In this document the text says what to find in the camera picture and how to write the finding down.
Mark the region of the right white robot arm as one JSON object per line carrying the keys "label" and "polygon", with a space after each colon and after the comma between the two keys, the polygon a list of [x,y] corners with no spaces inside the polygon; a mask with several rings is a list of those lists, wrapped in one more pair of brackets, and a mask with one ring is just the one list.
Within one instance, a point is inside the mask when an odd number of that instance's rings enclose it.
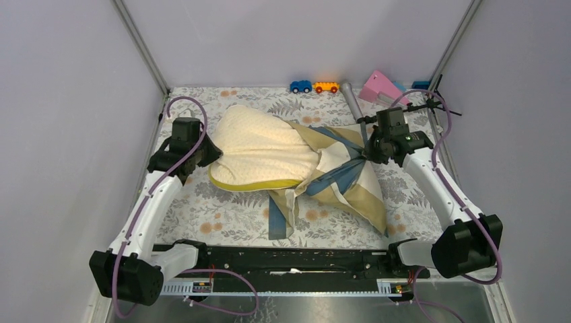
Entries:
{"label": "right white robot arm", "polygon": [[433,241],[403,240],[389,246],[387,270],[403,277],[413,267],[436,269],[443,277],[462,276],[496,268],[495,283],[502,275],[499,253],[503,224],[497,215],[485,215],[461,191],[440,162],[435,145],[422,131],[410,131],[401,108],[376,114],[376,125],[364,156],[377,164],[394,161],[417,183],[438,217],[443,230]]}

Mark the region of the white textured pillow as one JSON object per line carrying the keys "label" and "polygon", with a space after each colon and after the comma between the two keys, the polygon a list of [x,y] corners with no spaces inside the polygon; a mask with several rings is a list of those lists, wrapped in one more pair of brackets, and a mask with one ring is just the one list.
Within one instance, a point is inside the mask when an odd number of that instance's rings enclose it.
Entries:
{"label": "white textured pillow", "polygon": [[211,135],[222,151],[212,184],[231,192],[279,190],[306,180],[319,156],[286,121],[244,105],[229,107]]}

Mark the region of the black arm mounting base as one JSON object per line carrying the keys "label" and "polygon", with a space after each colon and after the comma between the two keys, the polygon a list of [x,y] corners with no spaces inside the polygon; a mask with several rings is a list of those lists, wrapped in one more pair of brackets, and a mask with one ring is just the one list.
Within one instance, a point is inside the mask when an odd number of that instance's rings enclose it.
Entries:
{"label": "black arm mounting base", "polygon": [[245,283],[251,289],[263,283],[295,286],[332,286],[342,281],[380,279],[409,292],[416,269],[395,267],[385,250],[308,249],[208,246],[198,268],[214,268],[214,274],[182,273],[171,281],[219,279]]}

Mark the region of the plaid blue beige pillowcase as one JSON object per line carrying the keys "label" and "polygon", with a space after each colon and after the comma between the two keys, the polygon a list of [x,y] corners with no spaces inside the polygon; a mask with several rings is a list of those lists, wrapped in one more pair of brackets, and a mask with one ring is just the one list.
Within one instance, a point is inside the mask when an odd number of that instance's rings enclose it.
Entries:
{"label": "plaid blue beige pillowcase", "polygon": [[387,210],[378,176],[364,156],[366,128],[306,127],[292,124],[318,155],[316,168],[297,185],[269,191],[270,240],[291,236],[298,217],[298,196],[306,194],[325,205],[358,215],[380,233],[387,232]]}

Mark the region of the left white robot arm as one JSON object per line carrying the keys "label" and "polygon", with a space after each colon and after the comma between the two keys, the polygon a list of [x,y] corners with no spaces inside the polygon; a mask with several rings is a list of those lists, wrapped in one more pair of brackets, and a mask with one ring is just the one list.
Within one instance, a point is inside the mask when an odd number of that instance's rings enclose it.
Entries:
{"label": "left white robot arm", "polygon": [[175,118],[172,132],[150,157],[143,190],[121,232],[106,251],[95,251],[89,267],[103,297],[139,305],[154,304],[164,283],[183,271],[194,277],[209,267],[203,242],[178,240],[158,256],[152,254],[156,234],[174,197],[195,168],[222,156],[192,117]]}

